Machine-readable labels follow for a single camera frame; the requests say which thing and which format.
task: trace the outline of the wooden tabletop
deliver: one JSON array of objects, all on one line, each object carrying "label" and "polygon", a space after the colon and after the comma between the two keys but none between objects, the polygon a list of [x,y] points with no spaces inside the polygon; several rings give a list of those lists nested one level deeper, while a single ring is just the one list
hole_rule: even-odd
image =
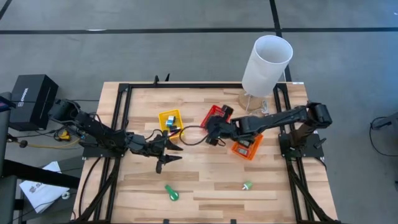
[{"label": "wooden tabletop", "polygon": [[[97,113],[108,126],[113,117],[118,85],[118,82],[104,83],[98,105]],[[287,83],[287,86],[292,107],[305,105],[307,93],[304,85]],[[159,128],[158,114],[172,109],[180,110],[185,126],[199,125],[212,105],[226,104],[232,107],[232,118],[244,116],[245,111],[237,102],[240,91],[241,89],[230,88],[133,89],[127,130],[149,136],[153,129]],[[276,113],[272,94],[267,97],[267,102],[269,112]],[[137,156],[128,151],[121,162],[112,223],[161,223],[165,218],[170,219],[171,223],[229,223],[231,219],[237,219],[238,223],[295,222],[289,179],[285,160],[280,154],[278,134],[279,128],[263,132],[264,139],[253,161],[233,154],[232,141],[226,141],[225,147],[206,143],[185,146],[178,143],[184,151],[167,151],[167,154],[178,154],[183,159],[164,166],[161,174],[155,173],[156,158]],[[201,129],[188,129],[185,140],[195,142],[204,135]],[[95,160],[91,158],[85,161],[76,198],[79,198],[88,170]],[[96,165],[88,180],[83,209],[98,191],[103,161],[101,159]],[[337,219],[325,168],[312,158],[304,158],[303,163],[310,193],[326,214]],[[248,180],[253,182],[253,187],[244,191],[243,183]],[[169,199],[164,188],[166,184],[179,192],[178,201]],[[299,199],[303,218],[306,219],[301,194]],[[108,194],[104,201],[102,218]],[[77,214],[78,200],[74,211]]]}]

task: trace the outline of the black box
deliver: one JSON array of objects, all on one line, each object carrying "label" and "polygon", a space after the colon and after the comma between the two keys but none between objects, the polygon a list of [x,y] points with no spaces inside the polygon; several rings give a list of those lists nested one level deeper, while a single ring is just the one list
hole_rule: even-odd
[{"label": "black box", "polygon": [[19,75],[12,90],[10,128],[18,131],[36,131],[47,128],[50,111],[58,85],[46,75]]}]

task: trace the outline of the yellow container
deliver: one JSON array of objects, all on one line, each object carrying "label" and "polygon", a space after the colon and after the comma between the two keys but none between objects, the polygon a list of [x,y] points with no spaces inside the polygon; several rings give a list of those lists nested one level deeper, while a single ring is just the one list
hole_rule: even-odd
[{"label": "yellow container", "polygon": [[[184,128],[184,126],[182,124],[180,110],[176,109],[176,110],[161,112],[159,114],[159,124],[160,124],[160,128],[162,131],[168,131],[170,133],[170,128],[166,126],[166,121],[168,120],[169,116],[175,117],[173,126],[176,126],[180,129]],[[178,134],[172,136],[170,139],[178,138],[178,135],[180,135],[180,134],[178,133]]]}]

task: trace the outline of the red box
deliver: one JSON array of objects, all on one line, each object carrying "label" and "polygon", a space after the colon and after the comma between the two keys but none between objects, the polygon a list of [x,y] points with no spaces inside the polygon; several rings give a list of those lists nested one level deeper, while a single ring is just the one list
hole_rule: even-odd
[{"label": "red box", "polygon": [[210,108],[209,112],[207,113],[206,118],[201,122],[200,126],[204,128],[206,126],[206,123],[207,123],[207,120],[209,119],[209,117],[213,116],[213,115],[224,116],[224,111],[219,106],[213,105]]}]

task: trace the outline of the concrete floor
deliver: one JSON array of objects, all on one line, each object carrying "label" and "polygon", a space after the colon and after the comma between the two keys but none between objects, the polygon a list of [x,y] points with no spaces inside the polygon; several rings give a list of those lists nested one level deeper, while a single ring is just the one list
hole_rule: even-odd
[{"label": "concrete floor", "polygon": [[[282,28],[398,27],[395,0],[277,0]],[[0,30],[273,27],[266,0],[13,0]],[[45,73],[59,98],[98,99],[105,81],[240,81],[253,42],[274,33],[0,35],[0,90],[22,74]],[[283,33],[294,48],[293,81],[326,104],[333,125],[321,130],[339,219],[398,223],[398,159],[377,154],[369,122],[398,110],[398,33]],[[82,103],[95,111],[96,102]],[[12,134],[22,135],[10,130]],[[31,138],[47,142],[47,137]],[[390,128],[374,133],[377,147],[398,154]],[[33,166],[81,155],[8,146],[6,157]],[[70,211],[29,223],[65,222]]]}]

